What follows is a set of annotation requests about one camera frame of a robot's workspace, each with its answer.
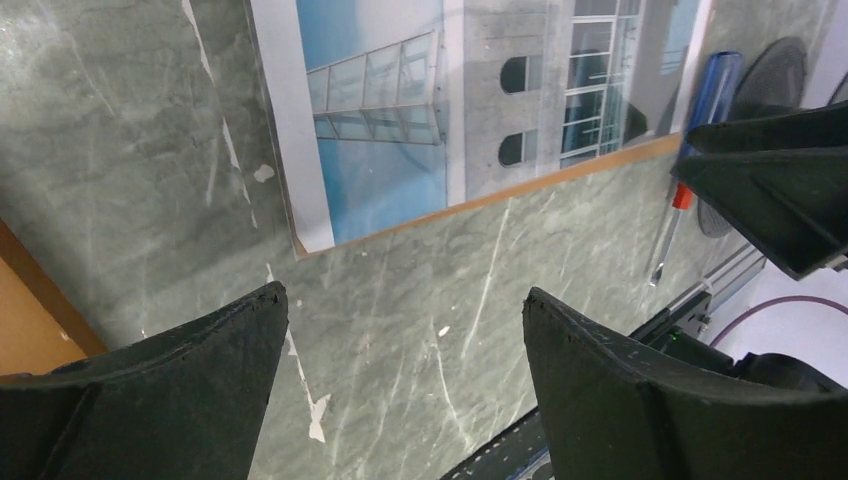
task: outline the screwdriver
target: screwdriver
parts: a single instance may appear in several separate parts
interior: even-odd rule
[[[703,83],[698,91],[689,123],[686,125],[686,132],[700,125],[719,123],[727,119],[744,66],[745,59],[742,54],[737,52],[718,52],[710,55],[707,60]],[[696,153],[695,149],[684,140],[678,158],[688,157]],[[683,216],[683,212],[692,206],[694,197],[695,194],[692,190],[682,183],[677,183],[674,200],[671,202],[671,222],[665,236],[662,237],[659,261],[651,273],[650,285],[652,287],[656,287],[662,279],[663,269],[671,251],[671,243],[674,241],[674,235],[680,225],[680,218]]]

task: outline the framed picture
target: framed picture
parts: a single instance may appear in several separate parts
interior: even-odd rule
[[[710,0],[253,0],[293,231],[374,235],[679,131]]]

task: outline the brown frame edge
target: brown frame edge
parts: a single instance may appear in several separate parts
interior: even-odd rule
[[[108,351],[82,315],[41,269],[38,262],[2,219],[0,219],[0,256],[83,353],[93,357]]]
[[[650,142],[646,142],[635,147],[626,148],[624,150],[619,150],[617,152],[612,152],[607,155],[603,155],[601,157],[597,157],[592,160],[577,164],[573,167],[560,170],[550,175],[545,175],[543,177],[530,180],[529,182],[525,182],[520,185],[501,190],[500,192],[493,193],[485,197],[480,197],[459,205],[454,205],[453,207],[448,207],[444,210],[433,212],[429,215],[416,218],[415,220],[410,220],[409,222],[402,223],[395,227],[368,235],[366,237],[362,237],[357,240],[342,243],[340,245],[336,245],[335,247],[328,248],[326,250],[321,250],[318,252],[310,253],[307,252],[305,248],[303,248],[303,244],[297,237],[297,232],[294,231],[294,222],[289,222],[289,224],[292,225],[292,238],[294,240],[295,253],[297,254],[298,258],[318,255],[324,252],[331,251],[335,248],[339,248],[341,246],[354,245],[375,237],[379,237],[381,235],[394,233],[405,228],[422,225],[450,215],[456,215],[460,212],[474,210],[477,208],[484,207],[486,205],[491,205],[494,203],[501,202],[503,200],[507,200],[512,197],[525,195],[527,193],[534,192],[536,190],[541,190],[543,188],[548,188],[562,182],[574,180],[575,178],[584,177],[586,175],[602,172],[604,170],[609,170],[612,168],[622,167],[631,163],[641,162],[643,160],[650,160],[662,155],[668,155],[670,153],[676,152],[680,148],[680,142],[680,134],[666,135],[664,137],[651,140]]]

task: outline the blue sky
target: blue sky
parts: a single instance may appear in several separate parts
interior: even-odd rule
[[[297,0],[297,8],[311,70],[421,33],[441,0]],[[446,207],[444,146],[319,140],[318,152],[337,244]]]

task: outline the cable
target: cable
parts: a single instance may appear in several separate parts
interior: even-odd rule
[[[735,320],[730,322],[729,325],[724,327],[724,330],[722,330],[721,332],[719,332],[718,335],[716,335],[716,337],[713,339],[713,341],[710,342],[710,347],[715,348],[715,346],[718,345],[719,343],[721,343],[721,341],[724,340],[724,338],[727,337],[730,334],[730,332],[732,332],[742,322],[744,322],[745,320],[750,318],[755,313],[761,312],[761,311],[763,311],[763,310],[765,310],[769,307],[773,307],[775,305],[781,305],[781,304],[784,304],[784,303],[817,303],[819,305],[824,305],[826,307],[830,307],[834,310],[842,312],[846,316],[848,316],[848,307],[846,307],[845,305],[842,305],[841,303],[834,302],[833,300],[828,300],[826,298],[813,297],[813,296],[809,296],[809,295],[790,295],[790,296],[787,296],[787,297],[773,298],[773,299],[771,299],[767,302],[763,302],[763,303],[757,305],[756,307],[751,308],[750,310],[743,313],[742,315],[739,315]]]

